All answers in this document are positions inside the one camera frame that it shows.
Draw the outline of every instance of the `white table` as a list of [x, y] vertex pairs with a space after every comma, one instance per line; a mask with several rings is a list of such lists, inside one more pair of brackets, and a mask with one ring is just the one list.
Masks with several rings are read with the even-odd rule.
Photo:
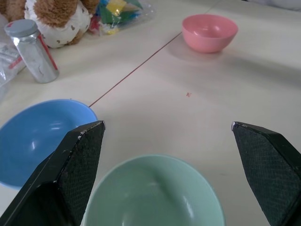
[[[156, 1], [157, 17], [147, 24], [54, 51], [62, 76], [47, 85], [35, 84], [28, 73], [16, 79], [0, 105], [0, 124], [46, 99], [92, 104], [178, 34], [185, 16], [206, 12], [216, 2], [174, 0], [173, 9], [169, 3]], [[221, 1], [209, 13], [227, 16], [240, 28], [222, 53], [195, 53], [178, 36], [92, 106], [107, 125], [95, 185], [130, 157], [170, 154], [209, 180], [228, 225], [268, 226], [246, 181], [230, 125], [264, 126], [301, 149], [301, 14], [239, 0]], [[139, 52], [133, 50], [137, 45]], [[0, 212], [15, 194], [0, 187]]]
[[301, 150], [301, 14], [237, 0], [208, 13], [240, 28], [222, 53], [195, 53], [179, 36], [92, 106], [107, 125], [97, 180], [128, 158], [169, 154], [209, 180], [227, 225], [268, 226], [230, 126], [264, 126]]
[[[220, 0], [147, 0], [155, 8], [153, 20], [113, 36], [86, 35], [75, 46], [52, 50], [60, 77], [48, 84], [34, 82], [27, 69], [13, 80], [0, 103], [0, 126], [21, 110], [41, 101], [66, 98], [92, 104], [131, 71], [168, 43], [183, 18], [205, 13]], [[0, 186], [0, 215], [17, 191]]]

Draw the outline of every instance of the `blue bowl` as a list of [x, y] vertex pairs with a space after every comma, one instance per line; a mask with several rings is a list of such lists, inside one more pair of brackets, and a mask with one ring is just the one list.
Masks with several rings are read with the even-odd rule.
[[0, 129], [0, 184], [20, 189], [68, 131], [96, 120], [74, 100], [50, 100], [20, 112]]

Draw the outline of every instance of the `mint green bowl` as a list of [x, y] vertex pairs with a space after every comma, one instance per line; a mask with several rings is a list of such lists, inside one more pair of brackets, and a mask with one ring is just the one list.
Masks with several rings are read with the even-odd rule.
[[109, 172], [87, 207], [86, 226], [225, 226], [209, 183], [165, 155], [128, 160]]

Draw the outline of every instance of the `brown fur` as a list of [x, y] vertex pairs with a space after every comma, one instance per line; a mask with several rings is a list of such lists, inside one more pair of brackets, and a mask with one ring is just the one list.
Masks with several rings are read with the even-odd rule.
[[[37, 0], [34, 11], [38, 19], [51, 27], [64, 27], [75, 13], [79, 0]], [[82, 0], [90, 14], [94, 14], [99, 0]], [[24, 19], [26, 0], [0, 0], [0, 13], [8, 21]], [[83, 36], [78, 32], [68, 45], [76, 44]]]
[[0, 2], [0, 13], [3, 14], [9, 22], [24, 19], [26, 0], [0, 0]]
[[75, 13], [78, 0], [37, 0], [34, 12], [38, 19], [51, 27], [64, 27]]
[[6, 16], [6, 0], [0, 0], [0, 13]]
[[81, 0], [81, 2], [83, 3], [84, 7], [86, 7], [86, 9], [90, 14], [94, 14], [96, 11], [96, 6], [99, 3], [99, 0]]
[[68, 42], [67, 45], [74, 45], [79, 43], [79, 41], [81, 40], [81, 38], [83, 37], [84, 33], [82, 31], [77, 32], [76, 36], [74, 37], [74, 39], [71, 42]]

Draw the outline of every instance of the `plastic bowl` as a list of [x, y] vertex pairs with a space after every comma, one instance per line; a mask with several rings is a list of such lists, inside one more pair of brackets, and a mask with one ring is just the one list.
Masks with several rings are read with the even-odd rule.
[[20, 112], [0, 129], [0, 183], [20, 189], [68, 131], [96, 120], [74, 100], [46, 101]]
[[92, 195], [87, 226], [225, 226], [209, 183], [182, 160], [138, 157], [108, 173]]
[[185, 42], [195, 51], [215, 53], [230, 44], [238, 27], [228, 18], [199, 14], [183, 20], [182, 32]]

